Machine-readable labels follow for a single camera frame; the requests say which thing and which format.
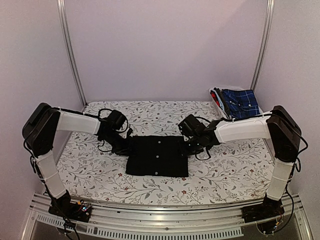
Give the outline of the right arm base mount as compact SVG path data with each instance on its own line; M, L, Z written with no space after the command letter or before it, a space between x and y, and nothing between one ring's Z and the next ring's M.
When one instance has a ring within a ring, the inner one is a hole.
M245 223L262 221L257 229L264 235L274 234L285 213L281 200L264 197L263 202L241 208L241 217Z

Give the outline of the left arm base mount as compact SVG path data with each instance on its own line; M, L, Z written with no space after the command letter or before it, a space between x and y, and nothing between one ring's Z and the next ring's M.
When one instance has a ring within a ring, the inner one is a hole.
M77 202L71 201L71 196L67 191L60 198L49 195L51 204L48 212L65 219L88 223L91 218L92 205L82 199Z

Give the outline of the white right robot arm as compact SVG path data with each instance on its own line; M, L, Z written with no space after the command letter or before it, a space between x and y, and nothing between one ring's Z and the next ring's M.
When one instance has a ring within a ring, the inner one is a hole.
M247 139L270 140L274 150L274 169L265 198L259 206L262 218L269 218L278 210L287 184L291 179L294 164L306 143L302 131L290 114L281 105L271 111L244 118L220 118L205 125L200 117L188 115L178 124L180 133L188 140L181 145L184 156L197 156L220 144Z

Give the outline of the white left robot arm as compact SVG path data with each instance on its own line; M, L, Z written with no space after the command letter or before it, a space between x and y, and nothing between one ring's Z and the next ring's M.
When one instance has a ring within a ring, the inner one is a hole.
M129 153L131 128L127 117L118 110L109 110L106 117L40 103L22 128L23 146L30 153L34 169L48 194L58 199L55 209L63 216L74 213L74 205L62 198L67 190L61 180L54 155L58 132L95 135L111 146L111 153Z

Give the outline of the black long sleeve shirt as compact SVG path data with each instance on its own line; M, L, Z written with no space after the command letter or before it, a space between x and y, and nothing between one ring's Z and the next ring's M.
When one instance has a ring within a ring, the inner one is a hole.
M125 173L132 176L187 178L188 157L183 155L183 136L134 136Z

